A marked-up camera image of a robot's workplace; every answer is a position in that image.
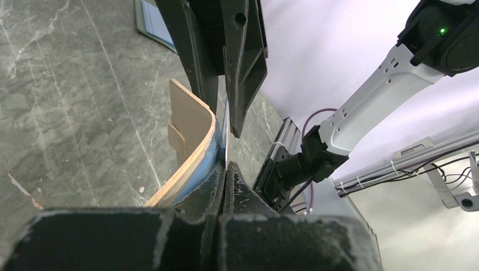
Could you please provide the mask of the tan blue card holder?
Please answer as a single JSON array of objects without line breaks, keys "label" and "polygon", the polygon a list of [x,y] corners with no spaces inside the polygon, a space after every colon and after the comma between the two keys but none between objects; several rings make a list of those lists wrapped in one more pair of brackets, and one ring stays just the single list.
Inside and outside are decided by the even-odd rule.
[{"label": "tan blue card holder", "polygon": [[171,114],[168,142],[175,150],[177,170],[145,203],[170,207],[204,182],[221,152],[221,131],[210,107],[175,79],[169,81]]}]

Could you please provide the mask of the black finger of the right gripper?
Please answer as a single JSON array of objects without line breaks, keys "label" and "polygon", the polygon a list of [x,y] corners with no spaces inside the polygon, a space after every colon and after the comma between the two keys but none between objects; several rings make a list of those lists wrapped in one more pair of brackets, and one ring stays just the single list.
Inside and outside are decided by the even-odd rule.
[{"label": "black finger of the right gripper", "polygon": [[216,112],[219,76],[223,71],[220,47],[224,44],[220,1],[158,0],[155,3],[191,91]]}]

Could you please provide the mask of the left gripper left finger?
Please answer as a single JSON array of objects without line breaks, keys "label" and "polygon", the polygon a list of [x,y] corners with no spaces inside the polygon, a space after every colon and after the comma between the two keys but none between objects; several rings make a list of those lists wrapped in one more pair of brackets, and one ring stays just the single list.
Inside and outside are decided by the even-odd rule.
[{"label": "left gripper left finger", "polygon": [[2,270],[214,270],[225,165],[173,207],[47,209],[32,218]]}]

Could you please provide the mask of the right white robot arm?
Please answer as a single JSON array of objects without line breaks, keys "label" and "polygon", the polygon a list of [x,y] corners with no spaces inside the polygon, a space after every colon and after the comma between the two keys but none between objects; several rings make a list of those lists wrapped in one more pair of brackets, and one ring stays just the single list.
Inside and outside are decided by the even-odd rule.
[{"label": "right white robot arm", "polygon": [[329,177],[414,95],[478,66],[477,1],[157,1],[192,91],[216,104],[223,76],[240,137],[259,90],[302,121],[336,93],[306,173]]}]

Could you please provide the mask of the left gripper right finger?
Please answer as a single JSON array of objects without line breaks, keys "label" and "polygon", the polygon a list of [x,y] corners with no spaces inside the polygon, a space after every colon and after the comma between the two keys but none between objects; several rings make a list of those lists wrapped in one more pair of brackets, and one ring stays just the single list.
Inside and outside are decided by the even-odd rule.
[{"label": "left gripper right finger", "polygon": [[228,165],[219,217],[220,270],[382,270],[377,240],[358,218],[279,214]]}]

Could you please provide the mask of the blue open card holder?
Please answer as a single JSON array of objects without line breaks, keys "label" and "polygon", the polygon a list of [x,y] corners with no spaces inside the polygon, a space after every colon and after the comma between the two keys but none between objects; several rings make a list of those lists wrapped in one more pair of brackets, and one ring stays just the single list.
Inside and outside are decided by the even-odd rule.
[{"label": "blue open card holder", "polygon": [[177,54],[172,38],[156,4],[152,1],[134,1],[137,30]]}]

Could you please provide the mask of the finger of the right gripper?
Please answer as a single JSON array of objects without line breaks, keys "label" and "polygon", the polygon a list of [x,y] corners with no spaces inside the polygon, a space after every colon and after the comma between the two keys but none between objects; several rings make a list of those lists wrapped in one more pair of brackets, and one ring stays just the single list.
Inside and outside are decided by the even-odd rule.
[{"label": "finger of the right gripper", "polygon": [[240,138],[247,111],[267,76],[268,47],[260,1],[221,1],[230,131]]}]

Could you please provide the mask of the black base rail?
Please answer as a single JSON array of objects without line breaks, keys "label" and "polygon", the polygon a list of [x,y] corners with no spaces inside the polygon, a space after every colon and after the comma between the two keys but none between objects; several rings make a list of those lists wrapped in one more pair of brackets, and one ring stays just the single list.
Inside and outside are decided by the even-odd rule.
[{"label": "black base rail", "polygon": [[300,142],[301,131],[291,118],[285,118],[253,185],[254,192],[277,212],[291,194],[282,180],[279,165],[298,152]]}]

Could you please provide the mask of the aluminium frame rail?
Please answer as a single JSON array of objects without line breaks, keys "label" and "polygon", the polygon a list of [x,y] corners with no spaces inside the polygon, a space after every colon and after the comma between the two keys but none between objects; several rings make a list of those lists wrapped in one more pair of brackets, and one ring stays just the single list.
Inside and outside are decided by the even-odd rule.
[{"label": "aluminium frame rail", "polygon": [[[467,158],[471,164],[474,194],[453,195],[447,183],[438,179],[441,176],[440,170],[433,163],[466,151],[469,152]],[[388,165],[365,169],[334,181],[337,195],[343,198],[374,185],[408,180],[426,174],[446,208],[460,207],[467,212],[478,211],[478,129],[439,143],[433,143],[426,138],[404,148],[398,154],[400,157],[393,158]]]}]

